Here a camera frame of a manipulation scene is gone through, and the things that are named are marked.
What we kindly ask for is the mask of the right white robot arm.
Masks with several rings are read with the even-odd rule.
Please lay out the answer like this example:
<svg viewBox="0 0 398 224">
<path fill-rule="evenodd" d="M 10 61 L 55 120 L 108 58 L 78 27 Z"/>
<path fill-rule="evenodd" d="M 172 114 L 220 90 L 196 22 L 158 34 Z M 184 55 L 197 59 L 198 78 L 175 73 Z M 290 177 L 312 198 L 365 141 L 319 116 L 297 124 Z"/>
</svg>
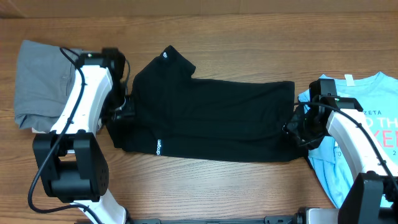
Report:
<svg viewBox="0 0 398 224">
<path fill-rule="evenodd" d="M 333 137 L 354 184 L 341 208 L 300 208 L 291 223 L 397 223 L 397 166 L 382 151 L 357 99 L 338 96 L 332 79 L 311 82 L 309 92 L 283 130 L 306 151 Z"/>
</svg>

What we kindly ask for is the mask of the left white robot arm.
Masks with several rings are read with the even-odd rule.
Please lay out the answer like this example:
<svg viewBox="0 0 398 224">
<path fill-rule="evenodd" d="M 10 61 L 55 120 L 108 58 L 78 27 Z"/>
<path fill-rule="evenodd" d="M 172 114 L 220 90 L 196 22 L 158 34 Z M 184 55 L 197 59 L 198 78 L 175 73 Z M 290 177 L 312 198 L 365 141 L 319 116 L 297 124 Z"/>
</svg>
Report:
<svg viewBox="0 0 398 224">
<path fill-rule="evenodd" d="M 102 125 L 125 107 L 121 79 L 128 62 L 117 48 L 82 53 L 75 60 L 72 50 L 60 51 L 73 65 L 75 81 L 59 119 L 33 140 L 38 171 L 27 203 L 37 213 L 79 208 L 92 223 L 132 223 L 108 189 L 109 168 L 96 140 Z"/>
</svg>

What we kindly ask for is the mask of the black t-shirt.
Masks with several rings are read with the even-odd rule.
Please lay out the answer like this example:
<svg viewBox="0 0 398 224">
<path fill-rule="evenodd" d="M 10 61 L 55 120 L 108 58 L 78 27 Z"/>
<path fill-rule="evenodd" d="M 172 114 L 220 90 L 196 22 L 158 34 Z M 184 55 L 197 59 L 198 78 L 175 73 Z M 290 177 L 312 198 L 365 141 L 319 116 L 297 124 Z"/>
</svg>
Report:
<svg viewBox="0 0 398 224">
<path fill-rule="evenodd" d="M 107 124 L 116 148 L 155 156 L 233 162 L 305 157 L 283 132 L 294 110 L 292 81 L 196 79 L 195 66 L 167 47 L 134 78 L 127 116 Z"/>
</svg>

